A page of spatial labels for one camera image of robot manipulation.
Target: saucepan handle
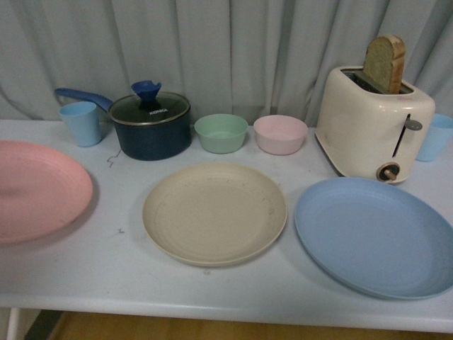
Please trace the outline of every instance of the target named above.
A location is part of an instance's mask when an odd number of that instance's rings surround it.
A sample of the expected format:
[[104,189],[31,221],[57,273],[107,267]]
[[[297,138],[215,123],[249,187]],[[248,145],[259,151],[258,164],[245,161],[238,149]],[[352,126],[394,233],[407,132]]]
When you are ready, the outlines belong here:
[[105,112],[108,112],[109,107],[112,105],[112,101],[110,99],[101,96],[100,94],[94,94],[91,92],[59,88],[55,89],[55,94],[58,96],[80,99],[82,101],[90,101],[102,108]]

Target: blue cup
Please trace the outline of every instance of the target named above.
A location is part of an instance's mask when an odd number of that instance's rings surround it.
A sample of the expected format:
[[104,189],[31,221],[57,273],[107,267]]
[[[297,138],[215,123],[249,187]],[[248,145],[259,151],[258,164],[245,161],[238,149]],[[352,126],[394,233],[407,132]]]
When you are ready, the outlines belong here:
[[98,107],[90,101],[79,101],[63,106],[59,115],[80,147],[98,144],[101,137]]
[[453,118],[436,113],[416,159],[422,162],[434,161],[447,146],[452,136]]

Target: saucepan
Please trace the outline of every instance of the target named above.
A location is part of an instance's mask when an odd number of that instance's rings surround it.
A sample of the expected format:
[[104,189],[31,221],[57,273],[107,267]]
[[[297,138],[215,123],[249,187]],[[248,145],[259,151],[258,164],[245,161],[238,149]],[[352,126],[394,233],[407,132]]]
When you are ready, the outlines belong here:
[[176,156],[190,146],[190,104],[176,93],[161,92],[161,83],[134,83],[135,94],[116,101],[90,92],[59,88],[55,93],[102,108],[115,124],[121,150],[129,157],[154,161]]

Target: table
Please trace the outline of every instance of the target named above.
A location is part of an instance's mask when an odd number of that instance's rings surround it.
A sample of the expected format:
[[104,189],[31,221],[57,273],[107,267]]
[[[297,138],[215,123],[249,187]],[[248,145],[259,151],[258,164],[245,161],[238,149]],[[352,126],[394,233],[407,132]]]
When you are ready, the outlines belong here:
[[[120,151],[111,124],[102,130],[100,144],[80,148],[62,122],[0,120],[1,139],[37,142],[68,154],[87,169],[94,186],[91,204],[70,226],[0,246],[0,306],[453,333],[453,290],[426,300],[381,300],[337,283],[306,254],[294,225],[295,204],[309,186],[337,176],[314,129],[302,148],[287,156],[261,151],[250,128],[237,152],[210,154],[194,136],[183,153],[148,162]],[[216,161],[267,174],[285,193],[289,215],[283,233],[260,256],[228,268],[200,268],[157,248],[142,224],[142,206],[165,176]],[[417,161],[398,187],[453,224],[452,169],[450,143],[436,161]]]

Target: toaster knob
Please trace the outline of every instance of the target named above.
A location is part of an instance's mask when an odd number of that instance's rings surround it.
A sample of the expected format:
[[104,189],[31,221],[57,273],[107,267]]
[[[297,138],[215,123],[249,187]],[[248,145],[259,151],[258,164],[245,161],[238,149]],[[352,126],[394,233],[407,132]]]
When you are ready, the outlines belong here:
[[397,163],[385,163],[376,171],[376,177],[383,182],[395,181],[399,174],[399,165]]
[[412,131],[420,131],[423,129],[422,123],[420,123],[418,120],[410,119],[409,117],[407,117],[404,126]]

